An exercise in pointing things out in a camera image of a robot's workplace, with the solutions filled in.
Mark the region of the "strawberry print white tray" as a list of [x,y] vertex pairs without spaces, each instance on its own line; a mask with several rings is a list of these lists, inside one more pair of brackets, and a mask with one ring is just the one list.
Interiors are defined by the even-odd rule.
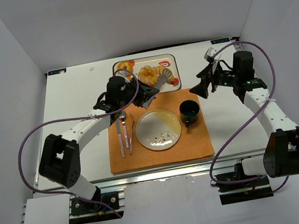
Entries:
[[[160,93],[166,93],[166,92],[173,92],[173,91],[177,91],[178,89],[181,88],[181,80],[180,80],[180,76],[179,76],[179,72],[178,72],[178,68],[176,65],[176,61],[173,55],[170,54],[159,54],[159,55],[155,55],[152,57],[142,57],[142,58],[137,58],[137,59],[133,59],[133,60],[128,60],[132,63],[133,65],[133,74],[137,77],[138,79],[138,73],[139,70],[146,65],[149,65],[151,67],[157,67],[157,66],[162,66],[163,68],[169,68],[175,79],[174,81],[170,84],[168,82],[165,82],[164,85],[162,85],[162,87],[160,88]],[[117,65],[120,62],[116,62],[113,67],[112,70],[117,71]]]

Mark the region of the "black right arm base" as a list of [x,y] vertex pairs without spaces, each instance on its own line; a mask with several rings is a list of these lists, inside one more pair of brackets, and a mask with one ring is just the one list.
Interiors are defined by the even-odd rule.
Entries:
[[222,205],[250,202],[274,196],[268,177],[251,180],[253,175],[244,174],[241,162],[236,162],[232,171],[215,174],[215,178],[218,182],[228,182],[228,184],[211,182],[218,188]]

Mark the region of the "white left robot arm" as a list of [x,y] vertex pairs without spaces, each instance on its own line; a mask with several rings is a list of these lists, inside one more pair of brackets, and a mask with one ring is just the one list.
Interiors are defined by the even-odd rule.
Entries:
[[101,200],[98,187],[81,175],[80,154],[100,132],[108,129],[120,117],[125,107],[133,104],[148,108],[160,88],[150,87],[132,78],[109,78],[106,91],[98,97],[91,113],[61,135],[50,134],[44,141],[38,173],[63,186],[82,201]]

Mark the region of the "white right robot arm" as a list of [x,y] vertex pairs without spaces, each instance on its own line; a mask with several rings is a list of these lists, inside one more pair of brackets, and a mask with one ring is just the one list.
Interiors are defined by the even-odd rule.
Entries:
[[269,137],[262,156],[246,157],[235,166],[235,178],[229,183],[245,183],[260,176],[272,178],[299,174],[299,126],[284,114],[272,99],[263,80],[255,76],[253,55],[238,51],[233,55],[233,66],[223,70],[218,57],[207,56],[208,65],[197,75],[201,82],[191,93],[203,98],[208,87],[232,87],[235,95],[255,114]]

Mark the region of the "metal serving tongs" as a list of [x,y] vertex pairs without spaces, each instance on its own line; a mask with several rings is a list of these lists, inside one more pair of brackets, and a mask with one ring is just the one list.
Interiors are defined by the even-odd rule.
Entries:
[[[156,83],[156,85],[155,85],[154,88],[160,90],[160,88],[162,87],[162,85],[164,85],[165,82],[167,82],[167,80],[169,79],[169,77],[171,77],[171,75],[172,75],[172,72],[168,68],[164,68],[163,71],[162,71],[162,73],[158,77],[157,83]],[[157,94],[157,92],[155,92],[155,94],[152,97],[150,97],[149,100],[146,101],[142,105],[142,107],[144,109],[148,109],[149,108],[149,106],[152,103],[152,101],[156,98],[156,94]]]

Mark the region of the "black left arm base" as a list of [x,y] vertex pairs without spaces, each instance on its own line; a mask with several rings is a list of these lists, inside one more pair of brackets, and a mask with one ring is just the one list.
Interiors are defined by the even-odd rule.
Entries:
[[124,202],[121,192],[101,192],[100,197],[91,203],[73,197],[69,204],[69,224],[90,224],[121,219],[124,214]]

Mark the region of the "sugar crusted round bread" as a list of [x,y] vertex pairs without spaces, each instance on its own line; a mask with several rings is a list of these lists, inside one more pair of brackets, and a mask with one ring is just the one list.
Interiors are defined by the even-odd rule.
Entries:
[[150,87],[155,87],[163,69],[164,68],[162,66],[151,67],[149,65],[145,65],[139,70],[138,79]]

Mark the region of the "orange cloth placemat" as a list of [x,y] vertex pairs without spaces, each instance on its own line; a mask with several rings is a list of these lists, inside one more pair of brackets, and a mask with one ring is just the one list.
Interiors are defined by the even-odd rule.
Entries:
[[136,126],[131,127],[132,121],[137,124],[145,113],[157,109],[169,111],[177,117],[178,121],[181,121],[179,106],[185,100],[198,102],[198,96],[190,93],[189,89],[180,89],[157,95],[148,110],[133,105],[128,107],[126,109],[128,113],[126,126],[127,130],[133,130],[134,133],[133,153],[126,153],[126,156],[122,157],[116,126],[112,125],[108,129],[111,173],[119,174],[147,167],[204,159],[213,155],[215,152],[202,113],[199,114],[197,122],[190,127],[180,124],[182,130],[179,141],[166,150],[146,148],[138,140]]

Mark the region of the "pink handled spoon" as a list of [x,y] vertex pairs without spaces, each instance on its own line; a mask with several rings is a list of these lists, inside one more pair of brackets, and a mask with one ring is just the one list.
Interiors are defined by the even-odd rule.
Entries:
[[129,140],[128,140],[128,134],[127,134],[127,129],[126,129],[126,123],[125,123],[126,117],[127,117],[126,112],[122,111],[120,120],[121,120],[121,125],[123,127],[123,134],[124,134],[124,141],[126,144],[126,148],[129,149]]

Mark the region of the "pink handled fork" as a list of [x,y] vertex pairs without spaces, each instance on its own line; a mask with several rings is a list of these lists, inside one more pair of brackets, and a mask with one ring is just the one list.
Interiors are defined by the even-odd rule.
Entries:
[[134,133],[133,133],[133,127],[134,127],[134,116],[132,115],[132,113],[130,113],[129,114],[129,116],[130,116],[130,119],[131,119],[131,127],[130,127],[130,139],[129,139],[129,151],[130,151],[130,155],[132,155],[133,154],[133,135],[134,135]]

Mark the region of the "pink handled knife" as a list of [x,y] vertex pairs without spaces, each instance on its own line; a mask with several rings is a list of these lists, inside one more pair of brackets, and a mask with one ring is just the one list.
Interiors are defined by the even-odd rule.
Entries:
[[119,145],[120,145],[120,149],[121,149],[121,155],[122,155],[123,158],[125,158],[123,138],[122,138],[122,133],[121,133],[121,127],[120,127],[119,119],[117,119],[115,121],[115,127],[116,127],[116,131],[117,131],[118,138],[119,138]]

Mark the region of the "cream ceramic plate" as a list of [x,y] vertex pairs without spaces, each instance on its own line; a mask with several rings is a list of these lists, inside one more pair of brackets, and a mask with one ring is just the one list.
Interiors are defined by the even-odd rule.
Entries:
[[180,139],[182,126],[173,113],[157,109],[146,112],[135,128],[136,136],[145,148],[163,151],[173,147]]

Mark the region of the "oblong golden bread roll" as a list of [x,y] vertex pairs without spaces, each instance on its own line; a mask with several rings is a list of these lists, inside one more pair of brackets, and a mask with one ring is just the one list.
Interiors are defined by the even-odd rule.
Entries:
[[165,70],[165,75],[167,77],[167,82],[171,84],[174,81],[175,77],[169,68],[165,68],[164,70]]

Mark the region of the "dark green mug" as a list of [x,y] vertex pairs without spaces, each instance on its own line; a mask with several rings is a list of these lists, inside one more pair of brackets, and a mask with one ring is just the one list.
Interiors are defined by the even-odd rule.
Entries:
[[198,121],[200,105],[194,100],[185,100],[179,106],[180,118],[185,127],[190,127]]

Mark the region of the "far glazed bagel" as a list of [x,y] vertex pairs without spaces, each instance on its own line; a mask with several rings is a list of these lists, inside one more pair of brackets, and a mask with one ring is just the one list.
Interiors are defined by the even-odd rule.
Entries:
[[117,65],[117,70],[124,69],[124,71],[120,71],[119,74],[124,77],[129,77],[133,72],[133,65],[130,61],[120,62]]

